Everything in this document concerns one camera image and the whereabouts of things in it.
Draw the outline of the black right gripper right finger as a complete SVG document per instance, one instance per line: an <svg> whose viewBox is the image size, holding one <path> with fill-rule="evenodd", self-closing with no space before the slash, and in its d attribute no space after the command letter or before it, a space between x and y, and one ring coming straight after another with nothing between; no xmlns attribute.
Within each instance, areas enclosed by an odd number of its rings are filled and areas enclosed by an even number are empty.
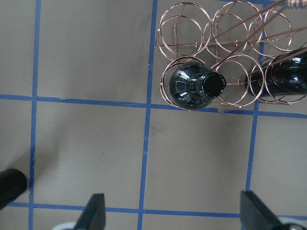
<svg viewBox="0 0 307 230"><path fill-rule="evenodd" d="M240 221L246 230L286 230L277 216L252 191L240 192Z"/></svg>

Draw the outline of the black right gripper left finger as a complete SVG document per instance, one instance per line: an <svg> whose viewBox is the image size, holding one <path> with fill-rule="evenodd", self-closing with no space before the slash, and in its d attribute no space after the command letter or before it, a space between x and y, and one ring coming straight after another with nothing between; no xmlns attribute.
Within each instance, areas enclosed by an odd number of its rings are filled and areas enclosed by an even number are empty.
<svg viewBox="0 0 307 230"><path fill-rule="evenodd" d="M105 196L93 194L78 218L75 230L104 230L106 227Z"/></svg>

